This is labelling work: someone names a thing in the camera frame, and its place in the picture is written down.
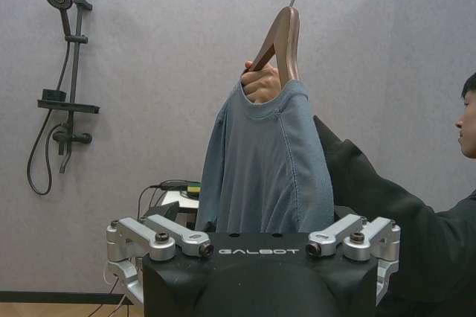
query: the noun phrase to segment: wall-mounted shelf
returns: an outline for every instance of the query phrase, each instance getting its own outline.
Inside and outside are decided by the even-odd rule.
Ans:
[[[62,111],[87,112],[89,114],[97,114],[100,108],[99,106],[86,105],[84,103],[64,103],[52,100],[38,100],[38,107]]]

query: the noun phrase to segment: man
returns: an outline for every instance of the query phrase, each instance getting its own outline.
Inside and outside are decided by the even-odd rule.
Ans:
[[[265,103],[281,90],[279,73],[267,65],[242,76],[244,92]],[[476,74],[464,87],[464,114],[457,120],[464,156],[476,159]],[[336,205],[373,220],[386,217],[402,229],[399,271],[378,316],[476,316],[476,191],[449,211],[435,213],[416,196],[383,179],[351,141],[341,141],[314,117]]]

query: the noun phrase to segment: logo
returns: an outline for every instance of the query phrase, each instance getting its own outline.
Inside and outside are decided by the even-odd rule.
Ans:
[[[296,253],[299,252],[299,249],[259,249],[256,250],[255,252],[250,251],[248,249],[242,250],[242,249],[220,249],[218,251],[219,254],[222,255],[236,255],[236,254],[242,254],[242,255],[285,255],[285,254],[293,254],[296,255]]]

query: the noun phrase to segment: wooden hanger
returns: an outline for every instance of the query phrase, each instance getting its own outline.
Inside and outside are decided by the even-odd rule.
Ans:
[[[299,80],[298,76],[298,37],[299,12],[293,7],[284,7],[269,28],[261,49],[248,71],[259,71],[276,54],[277,68],[280,73],[281,88],[290,80]]]

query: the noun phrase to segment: hand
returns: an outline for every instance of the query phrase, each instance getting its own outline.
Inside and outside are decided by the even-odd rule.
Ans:
[[[252,62],[245,63],[246,68]],[[244,92],[252,103],[265,103],[273,100],[281,92],[280,75],[277,68],[266,64],[260,71],[249,71],[241,76]]]

